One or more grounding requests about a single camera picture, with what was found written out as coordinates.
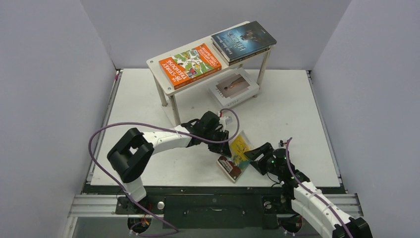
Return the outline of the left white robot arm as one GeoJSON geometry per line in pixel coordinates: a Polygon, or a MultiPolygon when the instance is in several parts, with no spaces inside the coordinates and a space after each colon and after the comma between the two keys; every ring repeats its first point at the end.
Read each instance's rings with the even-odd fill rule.
{"type": "Polygon", "coordinates": [[[170,131],[140,132],[135,127],[126,131],[106,157],[130,195],[129,208],[135,213],[147,209],[147,193],[141,174],[152,155],[203,142],[211,152],[230,157],[229,132],[225,125],[225,119],[208,111],[201,118],[182,123],[170,131]]]}

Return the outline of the black blue treehouse book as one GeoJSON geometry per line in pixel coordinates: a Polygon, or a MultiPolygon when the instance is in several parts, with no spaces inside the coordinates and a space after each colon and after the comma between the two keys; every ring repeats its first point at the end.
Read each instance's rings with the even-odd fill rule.
{"type": "Polygon", "coordinates": [[[252,57],[254,57],[254,56],[256,56],[256,55],[259,55],[259,54],[261,54],[261,53],[264,53],[264,52],[270,51],[270,50],[271,50],[271,48],[272,48],[272,46],[269,46],[269,47],[267,47],[267,48],[265,48],[265,49],[261,49],[261,50],[259,50],[259,51],[256,51],[256,52],[253,52],[253,53],[250,53],[250,54],[247,54],[247,55],[241,56],[241,57],[239,57],[238,59],[235,59],[235,60],[231,60],[231,61],[229,61],[229,60],[228,60],[228,58],[227,58],[227,55],[226,55],[225,53],[223,53],[223,52],[222,52],[222,50],[221,50],[218,46],[216,46],[216,45],[215,45],[215,43],[213,43],[213,44],[212,44],[212,46],[214,47],[214,49],[215,49],[215,50],[217,50],[217,52],[218,52],[218,53],[220,53],[220,55],[221,55],[222,59],[224,60],[224,62],[225,62],[226,64],[228,64],[229,66],[231,66],[231,65],[233,65],[233,64],[237,64],[237,63],[239,63],[239,62],[242,62],[242,61],[244,61],[244,60],[246,60],[246,59],[252,58],[252,57]]]}

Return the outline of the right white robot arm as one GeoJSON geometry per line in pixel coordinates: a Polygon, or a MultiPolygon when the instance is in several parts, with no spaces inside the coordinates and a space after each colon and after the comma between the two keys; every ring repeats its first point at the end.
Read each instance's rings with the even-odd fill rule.
{"type": "Polygon", "coordinates": [[[274,149],[270,143],[246,151],[244,155],[262,175],[271,173],[282,184],[279,205],[301,215],[323,238],[370,238],[370,227],[362,217],[354,218],[333,204],[290,159],[288,139],[274,149]]]}

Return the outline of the white style magazine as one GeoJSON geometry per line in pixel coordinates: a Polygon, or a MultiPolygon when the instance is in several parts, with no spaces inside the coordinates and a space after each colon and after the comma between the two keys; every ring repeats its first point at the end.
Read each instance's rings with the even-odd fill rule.
{"type": "Polygon", "coordinates": [[[208,89],[221,108],[231,108],[256,95],[260,87],[243,68],[239,68],[217,76],[208,89]]]}

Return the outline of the yellow red paperback book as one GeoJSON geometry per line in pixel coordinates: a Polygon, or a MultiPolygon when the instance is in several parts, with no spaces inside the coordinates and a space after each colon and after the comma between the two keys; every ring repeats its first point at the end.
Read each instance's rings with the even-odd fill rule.
{"type": "Polygon", "coordinates": [[[236,183],[251,162],[251,160],[245,156],[245,152],[255,149],[255,146],[249,140],[245,131],[242,130],[235,139],[229,143],[229,149],[231,157],[220,156],[216,163],[227,177],[233,183],[236,183]]]}

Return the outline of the dark blue paperback book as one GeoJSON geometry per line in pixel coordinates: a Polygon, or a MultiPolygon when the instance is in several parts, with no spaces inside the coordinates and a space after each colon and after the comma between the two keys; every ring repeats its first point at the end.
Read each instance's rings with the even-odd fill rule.
{"type": "Polygon", "coordinates": [[[257,21],[213,34],[211,39],[229,61],[277,44],[277,40],[257,21]]]}

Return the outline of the orange 78-storey treehouse book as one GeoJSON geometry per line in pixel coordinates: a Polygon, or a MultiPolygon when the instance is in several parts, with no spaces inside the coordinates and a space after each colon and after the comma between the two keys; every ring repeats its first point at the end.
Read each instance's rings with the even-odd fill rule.
{"type": "Polygon", "coordinates": [[[206,44],[162,59],[159,64],[174,89],[189,85],[222,68],[206,44]]]}

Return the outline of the white two-tier shelf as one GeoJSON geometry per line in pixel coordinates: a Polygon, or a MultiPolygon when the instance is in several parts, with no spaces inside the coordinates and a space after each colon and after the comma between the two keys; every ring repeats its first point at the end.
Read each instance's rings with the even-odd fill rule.
{"type": "Polygon", "coordinates": [[[257,21],[245,21],[147,60],[163,107],[181,123],[176,94],[207,84],[221,107],[257,97],[275,38],[257,21]]]}

